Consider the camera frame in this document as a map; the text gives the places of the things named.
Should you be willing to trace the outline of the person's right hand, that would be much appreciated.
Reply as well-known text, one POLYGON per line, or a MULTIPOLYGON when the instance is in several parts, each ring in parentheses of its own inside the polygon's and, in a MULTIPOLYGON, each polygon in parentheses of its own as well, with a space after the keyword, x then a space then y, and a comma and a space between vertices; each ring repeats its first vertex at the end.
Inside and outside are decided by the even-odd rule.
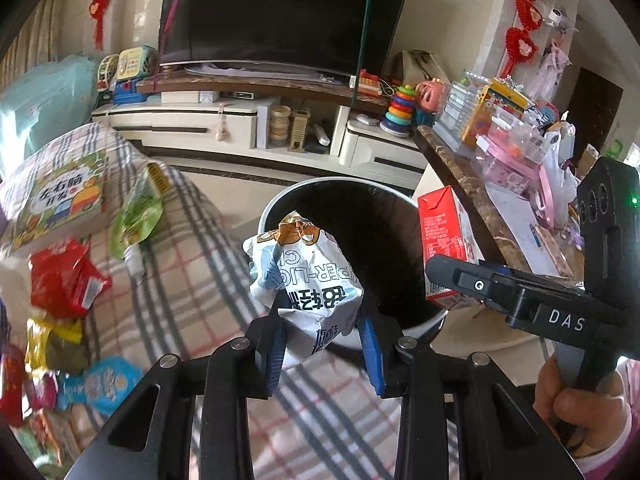
POLYGON ((565 387, 556 356, 548 359, 538 374, 534 409, 555 434, 559 434, 560 422, 576 427, 567 443, 574 458, 612 448, 627 433, 630 411, 620 373, 609 374, 603 388, 602 392, 590 392, 565 387))

